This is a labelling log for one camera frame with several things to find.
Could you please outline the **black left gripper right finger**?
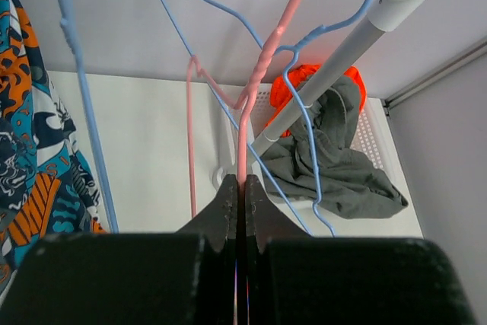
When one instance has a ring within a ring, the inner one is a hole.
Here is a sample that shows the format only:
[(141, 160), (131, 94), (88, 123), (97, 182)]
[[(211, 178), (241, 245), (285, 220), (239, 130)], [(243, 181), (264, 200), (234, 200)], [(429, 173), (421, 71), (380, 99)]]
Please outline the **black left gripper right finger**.
[(456, 270), (414, 237), (312, 237), (246, 186), (251, 324), (475, 324)]

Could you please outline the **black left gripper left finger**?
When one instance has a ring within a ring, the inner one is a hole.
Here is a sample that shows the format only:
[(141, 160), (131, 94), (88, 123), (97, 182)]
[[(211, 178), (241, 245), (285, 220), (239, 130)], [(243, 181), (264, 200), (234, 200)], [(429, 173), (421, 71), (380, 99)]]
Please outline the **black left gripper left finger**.
[(174, 233), (50, 234), (27, 252), (3, 324), (231, 324), (237, 181)]

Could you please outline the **grey shorts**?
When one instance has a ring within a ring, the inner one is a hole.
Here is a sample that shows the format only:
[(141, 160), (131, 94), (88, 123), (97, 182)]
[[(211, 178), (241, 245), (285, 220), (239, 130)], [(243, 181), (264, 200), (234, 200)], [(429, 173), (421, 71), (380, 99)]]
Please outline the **grey shorts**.
[[(351, 148), (360, 100), (357, 84), (342, 76), (308, 110), (320, 173), (320, 206), (341, 218), (390, 218), (409, 203), (383, 170)], [(261, 158), (286, 196), (315, 200), (305, 119), (296, 120), (290, 133), (274, 142)]]

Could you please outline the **blue orange patterned shorts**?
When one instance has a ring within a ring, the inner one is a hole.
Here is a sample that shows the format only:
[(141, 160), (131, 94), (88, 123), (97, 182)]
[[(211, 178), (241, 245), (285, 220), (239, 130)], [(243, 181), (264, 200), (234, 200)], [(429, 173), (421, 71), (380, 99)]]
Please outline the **blue orange patterned shorts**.
[(104, 231), (100, 191), (20, 0), (1, 0), (1, 293), (47, 234)]

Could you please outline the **pink wire hanger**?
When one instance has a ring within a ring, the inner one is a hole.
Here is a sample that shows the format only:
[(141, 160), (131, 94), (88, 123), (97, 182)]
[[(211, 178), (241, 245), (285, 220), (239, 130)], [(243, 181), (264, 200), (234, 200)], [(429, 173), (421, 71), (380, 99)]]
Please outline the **pink wire hanger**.
[(188, 138), (188, 159), (189, 159), (189, 187), (191, 214), (196, 213), (196, 180), (194, 176), (194, 143), (193, 143), (193, 118), (191, 105), (191, 78), (193, 71), (203, 75), (209, 85), (216, 91), (217, 95), (225, 100), (225, 104), (234, 109), (242, 109), (239, 122), (238, 143), (237, 143), (237, 323), (249, 323), (248, 305), (248, 284), (247, 284), (247, 232), (245, 212), (245, 190), (247, 181), (247, 123), (256, 102), (256, 94), (263, 77), (266, 75), (272, 57), (277, 50), (281, 38), (298, 9), (301, 0), (289, 0), (277, 23), (274, 31), (267, 38), (260, 52), (256, 65), (250, 79), (242, 94), (233, 102), (220, 90), (215, 81), (209, 76), (205, 69), (200, 67), (196, 56), (191, 56), (186, 72), (186, 112), (187, 112), (187, 138)]

